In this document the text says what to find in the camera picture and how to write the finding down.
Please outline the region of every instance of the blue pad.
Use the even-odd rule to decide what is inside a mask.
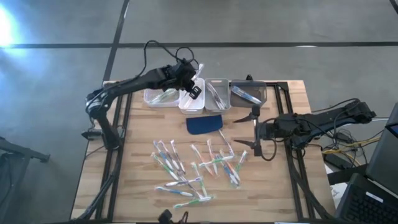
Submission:
[[[221,115],[187,118],[187,130],[190,134],[206,134],[223,127]]]

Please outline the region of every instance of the wooden table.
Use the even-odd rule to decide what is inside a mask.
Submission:
[[[310,105],[304,82],[300,80],[287,82],[294,112],[309,113]],[[114,102],[108,112],[110,121],[113,119],[115,104]],[[233,123],[234,120],[247,116],[249,112],[249,108],[232,107],[223,115],[223,133],[235,153],[240,157],[244,150],[249,151],[248,160],[239,172],[242,179],[240,189],[232,188],[222,167],[218,168],[220,176],[217,179],[212,178],[205,169],[201,169],[207,192],[209,195],[215,195],[216,199],[206,204],[174,210],[172,208],[174,204],[187,202],[189,198],[168,192],[154,191],[155,186],[170,182],[172,179],[150,157],[150,154],[154,152],[153,140],[162,139],[167,143],[169,149],[171,149],[170,140],[175,140],[189,179],[195,177],[189,163],[193,161],[199,163],[190,149],[191,144],[196,145],[206,159],[209,158],[207,139],[211,139],[213,148],[216,150],[222,148],[224,152],[227,152],[227,146],[218,132],[195,136],[188,134],[185,124],[187,116],[181,114],[178,108],[149,108],[143,102],[143,91],[134,93],[114,210],[114,222],[156,222],[157,217],[166,208],[173,213],[174,219],[180,218],[184,211],[189,211],[188,221],[190,222],[296,221],[297,216],[284,145],[278,144],[275,159],[266,162],[260,157],[253,157],[252,150],[247,146],[233,141],[234,139],[253,140],[252,122]],[[270,88],[267,89],[267,102],[261,108],[260,121],[277,115],[275,92],[273,88]],[[100,140],[90,142],[87,153],[102,144]],[[272,141],[263,141],[262,148],[266,157],[272,155],[274,150]],[[306,148],[306,152],[304,160],[311,191],[326,210],[333,214],[334,204],[321,152],[315,146]],[[72,218],[79,216],[98,193],[105,155],[105,150],[98,151],[88,157],[83,164]],[[199,184],[194,184],[194,187],[200,190]],[[189,191],[186,187],[180,187],[180,189]],[[300,198],[306,214],[302,192],[300,192]],[[106,202],[104,215],[108,210],[107,206]]]

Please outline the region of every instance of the concrete floor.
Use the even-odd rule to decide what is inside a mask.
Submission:
[[[3,0],[0,45],[112,43],[123,0]],[[398,41],[388,0],[130,0],[120,42]],[[313,109],[347,98],[389,116],[398,100],[398,47],[195,48],[203,76],[305,80]],[[0,49],[0,136],[51,154],[31,162],[8,223],[68,220],[87,141],[87,93],[102,82],[110,49]],[[148,50],[149,68],[173,63]],[[134,76],[141,49],[119,49],[111,79]],[[358,139],[383,122],[347,129]],[[373,147],[366,148],[368,157]]]

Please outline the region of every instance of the plastic container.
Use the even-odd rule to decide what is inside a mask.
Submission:
[[[267,83],[261,81],[250,81],[250,80],[232,80],[231,86],[237,86],[250,95],[256,97],[261,101],[259,106],[262,106],[267,101]],[[237,94],[231,92],[231,106],[251,108],[254,103],[249,100],[241,98]]]
[[[213,95],[206,88],[205,95],[205,108],[206,111],[211,114],[223,114],[225,111],[231,108],[231,102],[229,100],[229,80],[224,78],[207,78],[205,85],[210,83],[217,91],[218,96],[224,101],[226,109],[220,109],[214,101]]]
[[[163,90],[144,90],[144,102],[151,108],[164,108],[164,107],[177,107],[180,102],[180,94],[175,89],[168,89],[166,91],[174,92],[173,95],[170,95],[165,100],[162,100],[158,103],[151,102],[155,97],[163,94]]]
[[[189,94],[186,91],[180,91],[180,103],[178,107],[180,108],[183,114],[201,114],[205,107],[205,81],[202,78],[197,78],[195,80],[195,85],[199,87],[202,91],[197,99],[193,100],[189,97]]]

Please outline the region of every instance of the laptop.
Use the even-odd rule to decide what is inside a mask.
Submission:
[[[356,223],[398,223],[398,103],[366,168],[354,174],[335,217]]]

